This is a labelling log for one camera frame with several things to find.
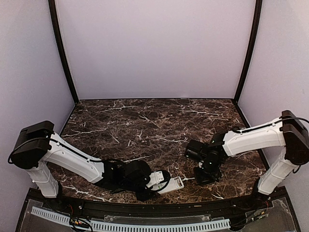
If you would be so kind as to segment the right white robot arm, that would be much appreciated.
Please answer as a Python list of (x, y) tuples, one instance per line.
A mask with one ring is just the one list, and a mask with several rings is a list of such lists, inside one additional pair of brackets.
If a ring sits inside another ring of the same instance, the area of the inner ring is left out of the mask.
[(279, 156), (258, 178), (252, 195), (246, 200), (246, 205), (256, 210), (294, 169), (308, 163), (309, 130), (304, 122), (308, 120), (285, 110), (280, 117), (265, 124), (217, 133), (209, 143), (191, 140), (185, 157), (198, 162), (194, 172), (198, 184), (203, 185), (220, 180), (220, 167), (229, 157), (267, 147), (281, 147)]

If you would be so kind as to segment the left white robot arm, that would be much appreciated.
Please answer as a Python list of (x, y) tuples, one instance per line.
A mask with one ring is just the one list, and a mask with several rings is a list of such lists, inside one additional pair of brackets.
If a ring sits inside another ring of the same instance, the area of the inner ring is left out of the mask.
[(139, 201), (153, 198), (171, 180), (168, 171), (152, 171), (143, 160), (126, 163), (90, 156), (63, 140), (54, 132), (54, 124), (50, 121), (23, 128), (8, 163), (26, 170), (42, 195), (49, 198), (49, 203), (58, 211), (68, 207), (68, 199), (61, 195), (61, 184), (54, 179), (47, 163), (65, 168), (111, 193), (132, 191)]

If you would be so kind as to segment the white remote control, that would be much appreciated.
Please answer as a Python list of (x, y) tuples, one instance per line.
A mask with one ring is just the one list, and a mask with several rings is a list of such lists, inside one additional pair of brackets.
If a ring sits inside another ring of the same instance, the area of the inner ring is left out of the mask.
[(158, 193), (159, 194), (165, 194), (165, 193), (169, 193), (169, 192), (173, 192), (176, 190), (180, 190), (184, 188), (184, 184), (182, 179), (178, 176), (178, 177), (174, 177), (171, 178), (169, 180), (169, 183), (167, 184), (166, 187), (164, 187), (167, 184), (167, 182), (163, 182), (162, 184), (158, 185)]

